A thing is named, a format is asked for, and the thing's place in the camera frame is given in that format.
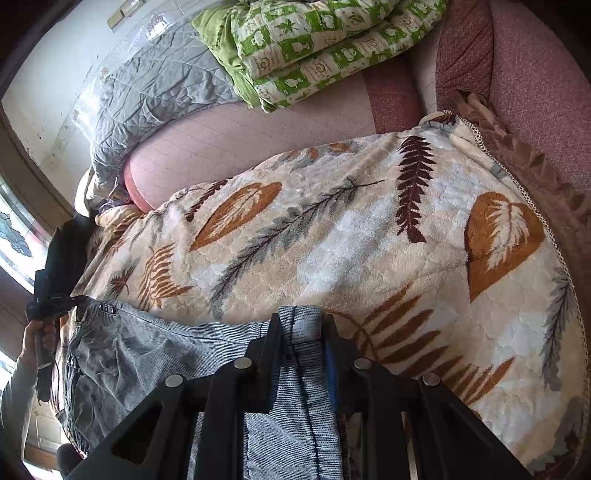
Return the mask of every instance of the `person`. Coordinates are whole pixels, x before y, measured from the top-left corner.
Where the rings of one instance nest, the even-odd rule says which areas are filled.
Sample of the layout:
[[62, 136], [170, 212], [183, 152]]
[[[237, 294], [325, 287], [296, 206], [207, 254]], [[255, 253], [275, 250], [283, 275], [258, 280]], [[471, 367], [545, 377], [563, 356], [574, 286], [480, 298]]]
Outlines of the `person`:
[[9, 446], [21, 459], [25, 453], [25, 440], [37, 385], [35, 335], [39, 331], [43, 331], [43, 346], [50, 351], [55, 350], [56, 329], [53, 322], [29, 322], [22, 339], [21, 354], [0, 397], [0, 429]]

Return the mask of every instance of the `gray denim jeans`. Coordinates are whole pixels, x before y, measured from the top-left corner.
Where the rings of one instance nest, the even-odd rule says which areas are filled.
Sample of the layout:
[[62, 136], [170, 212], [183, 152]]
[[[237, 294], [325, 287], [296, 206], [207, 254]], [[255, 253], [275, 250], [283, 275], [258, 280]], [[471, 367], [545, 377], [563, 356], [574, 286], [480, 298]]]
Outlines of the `gray denim jeans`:
[[[343, 478], [348, 458], [343, 461], [342, 428], [337, 428], [324, 379], [322, 313], [316, 307], [282, 307], [279, 316], [283, 358], [277, 399], [269, 414], [245, 415], [244, 476]], [[76, 331], [64, 363], [62, 425], [82, 451], [91, 452], [167, 376], [213, 374], [244, 355], [251, 340], [265, 335], [268, 324], [187, 327], [126, 303], [88, 299], [77, 308]]]

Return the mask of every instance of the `silver rivet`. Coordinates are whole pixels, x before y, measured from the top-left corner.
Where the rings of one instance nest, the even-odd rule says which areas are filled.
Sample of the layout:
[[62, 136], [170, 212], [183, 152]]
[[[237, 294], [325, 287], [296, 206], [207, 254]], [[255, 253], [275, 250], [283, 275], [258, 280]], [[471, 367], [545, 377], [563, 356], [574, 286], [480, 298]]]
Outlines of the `silver rivet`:
[[234, 360], [234, 366], [238, 370], [246, 370], [251, 365], [252, 365], [252, 360], [250, 358], [248, 358], [247, 356], [242, 356], [242, 357], [236, 358]]
[[168, 377], [164, 383], [170, 388], [178, 387], [181, 383], [183, 383], [183, 377], [181, 377], [179, 374], [174, 374]]
[[371, 360], [364, 356], [356, 359], [353, 364], [357, 370], [369, 370], [371, 368]]
[[436, 387], [440, 382], [441, 378], [432, 372], [423, 375], [423, 383], [428, 387]]

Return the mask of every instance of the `maroon upholstery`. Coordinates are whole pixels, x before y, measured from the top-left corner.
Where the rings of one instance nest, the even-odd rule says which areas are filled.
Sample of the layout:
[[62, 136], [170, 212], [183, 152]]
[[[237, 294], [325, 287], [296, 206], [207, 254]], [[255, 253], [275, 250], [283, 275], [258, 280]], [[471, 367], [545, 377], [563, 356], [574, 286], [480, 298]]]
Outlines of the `maroon upholstery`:
[[450, 0], [435, 73], [437, 109], [454, 109], [456, 89], [489, 96], [493, 26], [488, 0]]
[[376, 133], [400, 132], [418, 124], [424, 112], [404, 54], [365, 69], [363, 78]]
[[543, 151], [563, 181], [591, 188], [591, 86], [560, 40], [523, 4], [491, 0], [490, 103], [507, 130]]

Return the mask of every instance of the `green checkered blanket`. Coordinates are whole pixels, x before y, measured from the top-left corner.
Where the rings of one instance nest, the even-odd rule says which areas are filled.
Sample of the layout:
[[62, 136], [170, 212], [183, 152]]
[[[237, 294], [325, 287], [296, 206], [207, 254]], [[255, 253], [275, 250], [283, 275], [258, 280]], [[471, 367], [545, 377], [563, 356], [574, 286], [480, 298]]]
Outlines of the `green checkered blanket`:
[[446, 0], [256, 0], [206, 9], [193, 26], [251, 106], [272, 112], [410, 48]]

